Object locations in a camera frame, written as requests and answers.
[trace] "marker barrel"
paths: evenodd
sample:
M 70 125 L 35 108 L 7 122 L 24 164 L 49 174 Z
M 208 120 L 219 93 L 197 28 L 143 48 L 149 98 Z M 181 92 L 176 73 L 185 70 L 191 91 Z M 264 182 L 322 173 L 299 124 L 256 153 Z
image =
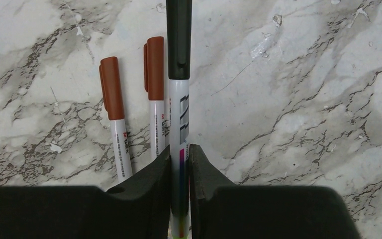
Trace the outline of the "marker barrel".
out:
M 150 147 L 152 160 L 155 160 L 165 149 L 164 120 L 165 102 L 150 101 Z
M 121 183 L 132 176 L 125 120 L 111 120 L 110 132 L 112 135 L 113 150 L 115 151 L 116 172 L 118 174 L 118 181 Z
M 169 80 L 170 133 L 172 158 L 172 236 L 183 238 L 189 232 L 189 185 L 187 160 L 189 155 L 189 83 Z

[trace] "white marble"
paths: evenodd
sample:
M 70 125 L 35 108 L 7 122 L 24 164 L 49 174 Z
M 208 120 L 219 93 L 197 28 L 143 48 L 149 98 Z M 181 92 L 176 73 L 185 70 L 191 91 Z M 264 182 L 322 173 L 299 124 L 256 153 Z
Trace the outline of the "white marble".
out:
M 382 0 L 194 0 L 190 140 L 244 185 L 326 185 L 382 238 Z M 150 160 L 142 46 L 163 1 L 0 0 L 0 185 L 116 183 L 97 67 Z

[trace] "marker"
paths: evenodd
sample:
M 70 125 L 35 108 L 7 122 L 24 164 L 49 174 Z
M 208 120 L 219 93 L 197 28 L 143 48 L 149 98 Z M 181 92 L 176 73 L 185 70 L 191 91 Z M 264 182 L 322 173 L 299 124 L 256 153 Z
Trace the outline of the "marker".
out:
M 144 88 L 149 93 L 150 102 L 150 148 L 151 159 L 165 149 L 163 134 L 165 121 L 165 67 L 164 39 L 152 37 L 144 45 Z
M 104 108 L 110 120 L 116 172 L 118 174 L 118 181 L 121 183 L 132 176 L 132 168 L 129 157 L 128 136 L 125 129 L 125 113 L 122 103 L 118 58 L 108 57 L 102 59 L 99 71 Z
M 168 25 L 168 72 L 172 159 L 172 236 L 189 232 L 188 172 L 189 84 L 191 54 L 191 0 L 166 0 Z

